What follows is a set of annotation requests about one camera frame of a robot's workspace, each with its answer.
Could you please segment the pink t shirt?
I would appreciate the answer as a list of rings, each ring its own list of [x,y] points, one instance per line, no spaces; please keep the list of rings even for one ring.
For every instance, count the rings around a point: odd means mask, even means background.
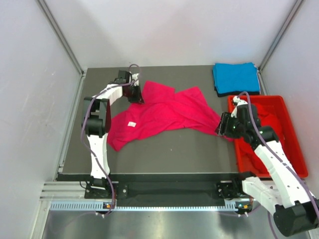
[[[115,151],[131,141],[168,130],[190,128],[216,134],[221,117],[208,105],[199,87],[176,92],[173,87],[146,81],[142,96],[143,104],[132,103],[112,118],[107,143]]]

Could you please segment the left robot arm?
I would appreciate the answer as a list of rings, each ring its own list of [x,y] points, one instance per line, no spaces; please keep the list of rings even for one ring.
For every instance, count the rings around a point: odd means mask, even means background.
[[[111,129],[111,106],[126,97],[130,103],[143,104],[139,85],[140,73],[120,70],[118,76],[99,93],[83,100],[83,121],[80,139],[91,155],[90,188],[101,197],[115,199],[107,159],[107,138]]]

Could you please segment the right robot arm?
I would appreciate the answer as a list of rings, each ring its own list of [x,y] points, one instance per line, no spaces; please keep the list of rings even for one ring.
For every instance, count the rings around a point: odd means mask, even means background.
[[[286,237],[318,229],[319,200],[293,169],[273,128],[261,126],[254,105],[238,104],[233,112],[223,112],[215,132],[231,139],[244,139],[276,186],[271,189],[256,174],[244,172],[232,185],[236,196],[249,195],[258,201]]]

